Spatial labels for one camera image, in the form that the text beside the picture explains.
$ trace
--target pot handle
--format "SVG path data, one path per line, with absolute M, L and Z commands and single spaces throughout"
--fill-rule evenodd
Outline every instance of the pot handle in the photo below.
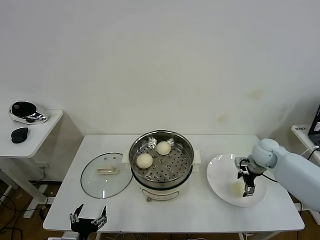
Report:
M 201 162 L 200 151 L 194 150 L 194 157 L 193 157 L 192 165 L 201 164 L 201 163 L 202 162 Z
M 121 163 L 125 164 L 125 168 L 130 168 L 130 162 L 129 162 L 129 150 L 126 149 L 122 155 Z
M 193 157 L 193 173 L 198 173 L 199 172 L 199 165 L 201 164 L 201 156 L 200 156 L 200 151 L 199 150 L 194 150 L 194 157 Z

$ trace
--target black computer mouse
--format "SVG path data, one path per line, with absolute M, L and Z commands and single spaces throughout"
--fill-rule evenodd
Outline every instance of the black computer mouse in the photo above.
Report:
M 21 127 L 14 130 L 11 133 L 11 142 L 13 142 L 14 144 L 19 144 L 24 142 L 28 137 L 28 131 L 29 131 L 29 128 L 27 127 Z

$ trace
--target small white table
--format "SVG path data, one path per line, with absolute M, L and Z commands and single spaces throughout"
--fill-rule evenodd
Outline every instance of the small white table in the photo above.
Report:
M 37 189 L 25 177 L 23 171 L 15 166 L 15 164 L 19 165 L 19 159 L 29 159 L 36 154 L 63 115 L 63 111 L 59 109 L 47 111 L 50 115 L 46 122 L 38 125 L 28 125 L 12 121 L 9 117 L 8 109 L 0 109 L 0 169 L 33 197 L 27 209 L 36 209 L 38 204 L 51 204 L 53 202 L 53 198 L 47 198 L 42 194 L 46 190 L 47 185 L 41 185 Z M 29 128 L 27 139 L 21 143 L 12 143 L 12 131 L 23 127 Z M 32 210 L 26 211 L 23 217 L 31 218 L 33 213 L 34 211 Z
M 315 147 L 315 144 L 310 140 L 308 137 L 308 132 L 310 129 L 310 125 L 307 124 L 300 124 L 300 125 L 293 125 L 291 127 L 292 132 L 296 135 L 296 137 L 301 141 L 301 143 L 307 148 L 310 149 L 309 152 L 311 153 Z M 320 151 L 315 151 L 312 155 L 316 160 L 316 163 L 320 166 Z M 300 204 L 296 203 L 296 208 L 300 209 Z M 306 206 L 305 204 L 302 205 L 303 211 L 309 211 L 312 215 L 316 224 L 320 225 L 320 213 L 311 209 L 310 207 Z
M 193 148 L 200 151 L 202 164 L 187 180 L 186 191 L 175 199 L 147 202 L 134 178 L 116 196 L 107 199 L 88 196 L 80 184 L 85 166 L 101 154 L 123 153 L 137 137 L 85 136 L 43 227 L 70 231 L 69 214 L 84 204 L 80 218 L 94 219 L 106 206 L 107 223 L 100 233 L 260 233 L 252 239 L 267 240 L 278 232 L 304 228 L 288 192 L 278 183 L 265 179 L 266 198 L 254 207 L 231 205 L 210 189 L 206 177 L 209 161 L 222 153 L 248 156 L 258 141 L 255 135 L 186 135 Z

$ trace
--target white plate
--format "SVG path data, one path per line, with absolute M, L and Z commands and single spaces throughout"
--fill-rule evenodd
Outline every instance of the white plate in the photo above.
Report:
M 239 207 L 252 207 L 265 199 L 267 185 L 261 177 L 254 180 L 255 191 L 252 196 L 238 197 L 232 192 L 232 184 L 237 179 L 238 170 L 235 166 L 234 154 L 222 154 L 212 159 L 206 169 L 206 177 L 213 191 L 226 202 Z

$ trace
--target glass lid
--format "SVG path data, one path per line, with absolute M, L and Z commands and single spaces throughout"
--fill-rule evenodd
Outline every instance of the glass lid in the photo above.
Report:
M 122 157 L 120 153 L 105 153 L 89 162 L 81 174 L 83 191 L 96 199 L 121 193 L 132 179 L 131 169 L 122 163 Z

